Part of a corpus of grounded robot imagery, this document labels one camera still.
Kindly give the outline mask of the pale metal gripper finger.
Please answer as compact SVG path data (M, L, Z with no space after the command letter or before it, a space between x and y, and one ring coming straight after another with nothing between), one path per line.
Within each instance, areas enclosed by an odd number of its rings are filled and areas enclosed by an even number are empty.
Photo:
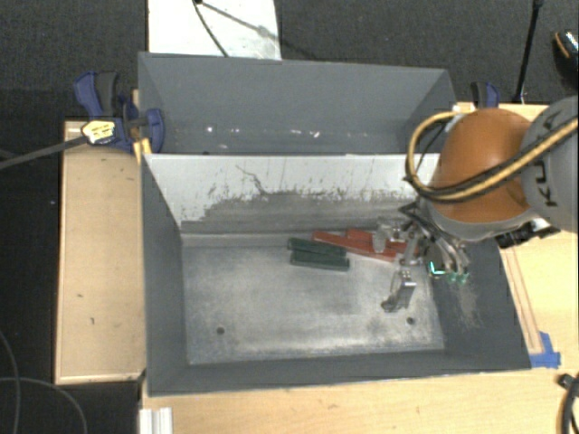
M409 269L398 269L391 280L387 298L381 303L385 313L394 313L406 309L411 302L417 281Z
M399 239L400 223L398 221L379 221L372 235L374 252L383 252Z

